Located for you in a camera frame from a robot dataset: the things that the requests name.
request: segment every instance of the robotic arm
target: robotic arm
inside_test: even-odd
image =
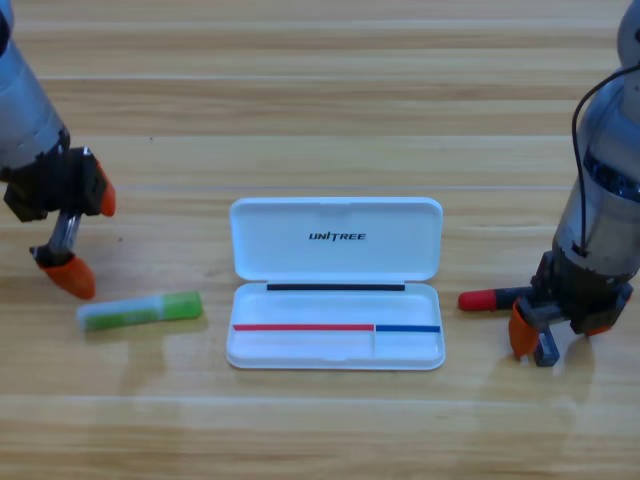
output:
[[[640,0],[620,24],[618,53],[625,71],[604,82],[577,130],[580,175],[531,286],[459,299],[462,310],[511,309],[511,347],[538,366],[558,360],[552,324],[587,336],[613,327],[640,269]]]
[[[0,181],[22,222],[59,210],[46,245],[31,248],[44,272],[83,299],[95,294],[89,267],[72,251],[82,215],[115,213],[115,190],[87,147],[71,148],[68,130],[11,39],[10,0],[0,0]]]

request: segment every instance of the black cable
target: black cable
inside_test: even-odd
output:
[[[639,70],[640,64],[634,65],[633,67],[623,68],[622,70],[618,70],[617,72],[609,75],[598,85],[589,90],[584,97],[582,97],[582,100],[580,100],[578,106],[576,107],[576,111],[573,113],[573,119],[571,120],[571,136],[573,138],[573,152],[576,155],[576,164],[578,165],[578,183],[580,184],[580,203],[582,209],[582,235],[580,239],[580,251],[578,252],[580,255],[586,255],[587,250],[587,194],[584,188],[584,173],[582,171],[580,147],[578,146],[578,117],[580,116],[580,110],[582,110],[584,104],[587,103],[587,101],[602,87],[612,82],[616,78],[620,78],[623,75],[627,75],[628,73],[633,73]]]

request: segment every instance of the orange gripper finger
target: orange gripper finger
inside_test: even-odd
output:
[[[601,333],[608,332],[609,330],[611,330],[611,327],[594,328],[593,330],[587,331],[586,335],[587,337],[595,337],[596,335],[600,335]]]
[[[105,182],[107,182],[107,188],[104,191],[102,203],[100,204],[100,213],[105,217],[113,217],[116,213],[116,189],[111,184],[109,177],[104,173],[100,162],[96,160],[96,163],[98,164],[98,169],[100,170]]]
[[[43,268],[49,278],[63,290],[83,300],[96,294],[96,279],[87,264],[78,257],[60,267]]]
[[[532,354],[538,346],[538,331],[524,321],[518,310],[518,302],[513,304],[509,320],[509,340],[517,359]]]

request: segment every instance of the black line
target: black line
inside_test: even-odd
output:
[[[383,292],[404,292],[405,285],[385,285],[385,284],[340,284],[340,283],[269,283],[267,290],[320,290],[320,291],[383,291]]]

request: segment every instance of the open case lid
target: open case lid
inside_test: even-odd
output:
[[[421,197],[248,198],[231,207],[235,268],[269,282],[433,277],[442,207]]]

